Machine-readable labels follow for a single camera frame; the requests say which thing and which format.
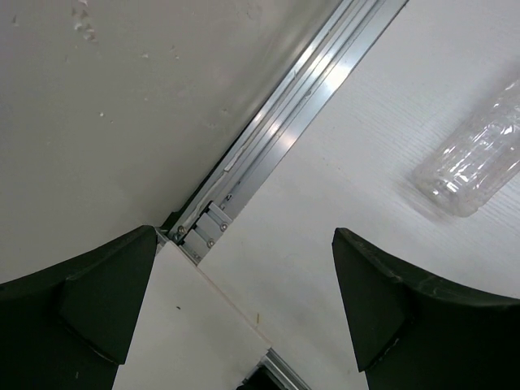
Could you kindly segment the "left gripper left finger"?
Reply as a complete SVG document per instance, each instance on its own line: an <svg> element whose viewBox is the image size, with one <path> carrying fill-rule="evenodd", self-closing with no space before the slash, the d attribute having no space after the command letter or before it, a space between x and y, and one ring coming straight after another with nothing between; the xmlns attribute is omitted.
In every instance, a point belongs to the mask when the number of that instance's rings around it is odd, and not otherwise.
<svg viewBox="0 0 520 390"><path fill-rule="evenodd" d="M3 389L111 389L128 356L154 265L141 226L1 285Z"/></svg>

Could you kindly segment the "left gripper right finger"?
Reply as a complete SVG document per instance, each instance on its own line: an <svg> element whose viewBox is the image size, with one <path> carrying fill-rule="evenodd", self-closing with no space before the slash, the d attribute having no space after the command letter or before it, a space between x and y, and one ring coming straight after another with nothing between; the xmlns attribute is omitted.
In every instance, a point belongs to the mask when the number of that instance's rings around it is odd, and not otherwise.
<svg viewBox="0 0 520 390"><path fill-rule="evenodd" d="M332 252L369 388L518 388L518 299L442 278L345 228Z"/></svg>

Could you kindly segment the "clear plastic bottle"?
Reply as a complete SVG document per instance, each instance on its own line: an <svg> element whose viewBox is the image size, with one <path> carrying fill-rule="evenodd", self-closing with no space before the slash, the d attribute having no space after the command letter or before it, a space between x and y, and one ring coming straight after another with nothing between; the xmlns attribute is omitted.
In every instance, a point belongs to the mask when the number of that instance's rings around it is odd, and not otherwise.
<svg viewBox="0 0 520 390"><path fill-rule="evenodd" d="M468 217L519 173L519 80L477 108L414 170L415 187L443 212Z"/></svg>

